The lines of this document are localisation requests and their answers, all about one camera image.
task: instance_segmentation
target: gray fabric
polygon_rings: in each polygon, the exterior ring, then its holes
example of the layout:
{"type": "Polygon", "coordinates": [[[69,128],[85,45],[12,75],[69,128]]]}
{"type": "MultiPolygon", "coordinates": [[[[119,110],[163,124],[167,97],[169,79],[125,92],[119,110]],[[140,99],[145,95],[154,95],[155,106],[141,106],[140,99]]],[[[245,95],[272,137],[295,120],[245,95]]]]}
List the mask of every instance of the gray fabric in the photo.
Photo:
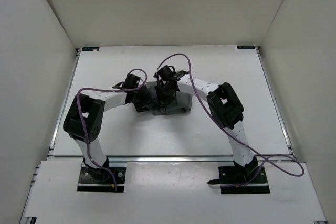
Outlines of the gray fabric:
{"type": "MultiPolygon", "coordinates": [[[[158,101],[156,96],[156,82],[146,83],[149,93],[155,102],[158,101]]],[[[192,95],[187,93],[176,92],[175,101],[169,104],[165,108],[160,108],[151,111],[153,115],[173,115],[173,114],[185,114],[191,110],[192,106],[192,95]]]]}

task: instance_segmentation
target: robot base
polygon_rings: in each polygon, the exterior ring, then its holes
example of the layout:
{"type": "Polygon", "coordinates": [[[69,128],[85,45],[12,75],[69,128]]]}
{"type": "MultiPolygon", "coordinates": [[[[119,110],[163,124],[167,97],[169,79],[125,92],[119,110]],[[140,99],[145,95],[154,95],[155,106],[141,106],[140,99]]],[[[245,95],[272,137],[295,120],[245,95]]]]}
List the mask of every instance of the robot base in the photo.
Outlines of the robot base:
{"type": "Polygon", "coordinates": [[[101,191],[109,193],[123,193],[125,184],[126,167],[110,167],[115,174],[117,182],[117,191],[113,187],[112,178],[108,178],[105,182],[98,182],[88,173],[88,169],[82,166],[79,174],[77,191],[101,191]]]}
{"type": "Polygon", "coordinates": [[[244,183],[241,176],[237,176],[237,170],[234,166],[221,166],[219,169],[219,182],[221,184],[221,194],[269,194],[269,186],[265,168],[260,170],[258,176],[247,186],[225,187],[230,184],[244,183]]]}

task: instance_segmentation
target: cable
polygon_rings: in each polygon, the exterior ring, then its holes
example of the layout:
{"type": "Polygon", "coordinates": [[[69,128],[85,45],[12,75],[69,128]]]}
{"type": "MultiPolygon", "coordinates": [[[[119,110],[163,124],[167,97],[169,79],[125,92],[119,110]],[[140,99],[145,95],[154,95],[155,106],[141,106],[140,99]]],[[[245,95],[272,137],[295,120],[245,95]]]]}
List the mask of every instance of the cable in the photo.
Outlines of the cable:
{"type": "Polygon", "coordinates": [[[91,162],[96,165],[97,167],[103,169],[103,170],[106,170],[112,177],[113,179],[113,184],[114,184],[114,189],[115,191],[117,191],[117,182],[115,180],[115,176],[113,174],[113,172],[110,170],[110,169],[107,169],[99,164],[96,163],[96,161],[93,160],[91,154],[90,154],[90,142],[89,142],[89,133],[88,133],[88,130],[86,128],[86,124],[85,124],[85,120],[84,120],[84,116],[83,116],[83,111],[82,111],[82,107],[80,105],[80,94],[81,92],[83,92],[84,90],[91,90],[91,91],[98,91],[98,92],[106,92],[106,93],[119,93],[119,92],[129,92],[129,91],[136,91],[140,88],[142,88],[146,82],[147,82],[147,73],[140,69],[140,68],[135,68],[135,69],[132,69],[129,73],[132,73],[134,71],[141,71],[144,73],[145,75],[145,80],[143,81],[143,83],[138,86],[137,88],[134,88],[134,89],[122,89],[122,90],[119,90],[119,89],[116,89],[116,90],[105,90],[105,89],[94,89],[94,88],[81,88],[80,90],[78,90],[77,94],[76,94],[76,101],[77,101],[77,108],[78,108],[78,112],[79,112],[79,118],[80,118],[80,121],[82,123],[82,126],[83,126],[83,131],[84,131],[84,142],[87,146],[87,155],[89,157],[89,159],[91,160],[91,162]]]}
{"type": "Polygon", "coordinates": [[[206,106],[204,105],[200,95],[198,94],[197,92],[197,89],[195,87],[195,84],[194,84],[194,80],[193,80],[193,77],[192,77],[192,74],[191,74],[191,62],[190,62],[190,59],[187,55],[185,54],[182,54],[182,53],[177,53],[177,54],[173,54],[173,55],[170,55],[168,56],[167,58],[165,58],[161,64],[158,66],[157,68],[157,71],[156,71],[156,74],[158,73],[158,70],[160,69],[160,67],[170,58],[174,57],[174,56],[177,56],[177,55],[181,55],[183,57],[186,58],[186,60],[188,61],[188,67],[189,67],[189,77],[190,77],[190,81],[191,81],[191,85],[194,89],[194,92],[196,94],[196,97],[199,101],[199,103],[201,104],[202,108],[204,109],[205,113],[210,117],[210,119],[220,128],[221,131],[223,131],[228,137],[232,138],[234,141],[236,141],[238,144],[241,144],[245,147],[247,147],[248,149],[250,149],[251,151],[253,151],[255,154],[257,154],[258,156],[260,156],[261,158],[264,159],[264,161],[261,163],[260,167],[257,169],[257,171],[255,172],[255,175],[253,176],[253,178],[251,180],[249,180],[248,182],[245,182],[245,183],[241,183],[241,184],[234,184],[234,185],[226,185],[226,186],[223,186],[223,187],[237,187],[237,186],[246,186],[248,185],[249,183],[251,183],[257,176],[258,174],[260,173],[263,165],[265,164],[265,162],[269,162],[271,165],[273,165],[274,167],[278,168],[280,171],[290,175],[290,176],[294,176],[294,177],[301,177],[304,175],[304,171],[305,169],[303,168],[303,166],[297,161],[295,160],[295,158],[289,156],[289,155],[286,155],[286,154],[274,154],[274,155],[270,155],[268,157],[264,156],[263,154],[259,153],[258,151],[256,151],[254,148],[252,148],[251,146],[241,142],[239,139],[237,139],[236,137],[234,137],[233,135],[231,135],[229,132],[227,132],[219,123],[216,122],[216,120],[213,118],[213,116],[210,114],[210,112],[208,111],[208,109],[206,108],[206,106]],[[278,166],[277,164],[275,164],[273,161],[269,160],[270,158],[272,157],[276,157],[276,156],[282,156],[282,157],[287,157],[289,158],[290,160],[294,161],[295,163],[297,163],[302,172],[300,174],[294,174],[294,173],[291,173],[283,168],[281,168],[280,166],[278,166]]]}

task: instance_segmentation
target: purple cable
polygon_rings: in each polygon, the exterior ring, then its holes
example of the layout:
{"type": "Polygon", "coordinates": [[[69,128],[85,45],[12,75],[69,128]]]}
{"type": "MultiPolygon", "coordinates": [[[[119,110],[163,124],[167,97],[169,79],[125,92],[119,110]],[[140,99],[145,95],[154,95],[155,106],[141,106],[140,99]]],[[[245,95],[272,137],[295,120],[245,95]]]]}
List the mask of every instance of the purple cable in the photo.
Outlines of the purple cable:
{"type": "Polygon", "coordinates": [[[106,92],[106,93],[120,93],[120,92],[129,92],[129,91],[136,91],[140,88],[142,88],[142,86],[144,86],[147,82],[147,73],[140,69],[140,68],[135,68],[135,69],[132,69],[129,73],[131,72],[134,72],[134,71],[141,71],[145,74],[145,80],[143,81],[143,83],[138,86],[137,88],[135,89],[116,89],[116,90],[105,90],[105,89],[94,89],[94,88],[81,88],[80,90],[78,90],[77,94],[76,94],[76,101],[77,101],[77,108],[78,108],[78,112],[79,112],[79,118],[80,118],[80,121],[82,123],[82,126],[83,126],[83,131],[84,131],[84,142],[87,146],[87,155],[89,157],[89,159],[91,160],[91,162],[96,165],[97,167],[103,169],[103,170],[106,170],[112,177],[113,179],[113,184],[114,184],[114,189],[115,191],[117,191],[117,182],[115,180],[115,176],[113,174],[113,172],[110,170],[110,169],[107,169],[99,164],[96,163],[96,161],[93,160],[91,154],[90,154],[90,142],[89,142],[89,133],[88,133],[88,130],[86,128],[86,124],[85,124],[85,120],[84,120],[84,116],[83,116],[83,112],[82,112],[82,107],[80,105],[80,99],[79,99],[79,95],[81,94],[82,91],[84,90],[91,90],[91,91],[98,91],[98,92],[106,92]]]}
{"type": "Polygon", "coordinates": [[[236,141],[238,144],[241,144],[245,147],[247,147],[248,149],[250,149],[251,151],[253,151],[255,154],[257,154],[258,156],[260,156],[261,158],[264,159],[264,161],[261,163],[260,167],[257,169],[257,172],[255,173],[255,175],[253,176],[253,178],[251,180],[249,180],[248,182],[245,182],[245,183],[241,183],[241,184],[233,184],[233,185],[226,185],[226,186],[223,186],[223,187],[237,187],[237,186],[246,186],[248,185],[249,183],[251,183],[257,176],[258,174],[260,173],[262,167],[264,166],[265,162],[269,162],[271,165],[273,165],[274,167],[278,168],[280,171],[290,175],[290,176],[294,176],[294,177],[301,177],[304,175],[304,171],[305,169],[303,168],[303,166],[297,161],[295,160],[295,158],[289,156],[289,155],[286,155],[286,154],[274,154],[274,155],[270,155],[268,157],[262,155],[261,153],[259,153],[258,151],[256,151],[254,148],[252,148],[251,146],[243,143],[242,141],[240,141],[239,139],[237,139],[236,137],[232,136],[229,132],[227,132],[219,123],[216,122],[216,120],[213,118],[213,116],[210,114],[210,112],[208,111],[208,109],[206,108],[206,106],[204,105],[200,95],[198,94],[197,92],[197,89],[195,87],[195,84],[194,84],[194,80],[193,80],[193,77],[192,77],[192,74],[191,74],[191,62],[190,62],[190,59],[187,55],[185,54],[182,54],[182,53],[177,53],[177,54],[173,54],[173,55],[170,55],[168,56],[167,58],[165,58],[161,64],[159,65],[159,67],[157,68],[159,70],[159,68],[170,58],[174,57],[174,56],[177,56],[177,55],[181,55],[181,56],[184,56],[187,61],[188,61],[188,66],[189,66],[189,77],[190,77],[190,81],[191,81],[191,85],[193,86],[193,89],[194,89],[194,92],[196,94],[196,97],[199,101],[199,103],[201,104],[202,108],[204,109],[205,113],[210,117],[210,119],[220,128],[221,131],[223,131],[227,136],[229,136],[230,138],[232,138],[234,141],[236,141]],[[289,158],[290,160],[294,161],[295,163],[297,163],[302,172],[300,174],[294,174],[294,173],[291,173],[283,168],[281,168],[280,166],[278,166],[277,164],[275,164],[274,162],[272,162],[271,160],[269,160],[270,158],[272,157],[276,157],[276,156],[281,156],[281,157],[287,157],[289,158]]]}

